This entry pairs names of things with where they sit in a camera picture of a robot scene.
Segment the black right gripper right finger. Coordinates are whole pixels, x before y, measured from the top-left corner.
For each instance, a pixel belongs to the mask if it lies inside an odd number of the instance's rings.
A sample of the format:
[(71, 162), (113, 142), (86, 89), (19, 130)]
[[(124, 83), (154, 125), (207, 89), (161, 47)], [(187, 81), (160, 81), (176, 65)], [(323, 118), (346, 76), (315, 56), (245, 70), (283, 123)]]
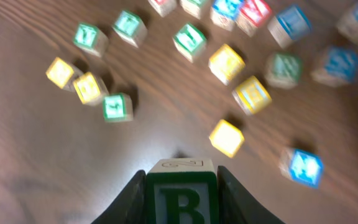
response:
[(218, 166), (219, 222), (284, 224), (267, 210), (224, 166)]

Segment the green B block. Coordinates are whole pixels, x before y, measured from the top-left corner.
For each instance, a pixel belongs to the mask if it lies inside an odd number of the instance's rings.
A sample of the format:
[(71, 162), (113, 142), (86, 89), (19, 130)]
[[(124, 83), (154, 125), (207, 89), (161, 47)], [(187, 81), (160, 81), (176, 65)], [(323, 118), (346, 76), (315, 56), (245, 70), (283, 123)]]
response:
[(219, 223), (218, 184), (207, 158), (161, 159), (146, 175), (147, 223)]

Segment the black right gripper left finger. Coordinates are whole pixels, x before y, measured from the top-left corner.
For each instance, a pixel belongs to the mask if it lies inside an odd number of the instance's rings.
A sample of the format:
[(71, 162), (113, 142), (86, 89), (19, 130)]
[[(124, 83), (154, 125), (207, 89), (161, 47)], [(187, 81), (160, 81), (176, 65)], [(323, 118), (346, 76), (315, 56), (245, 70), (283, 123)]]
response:
[(145, 224), (144, 170), (138, 170), (105, 211), (91, 224)]

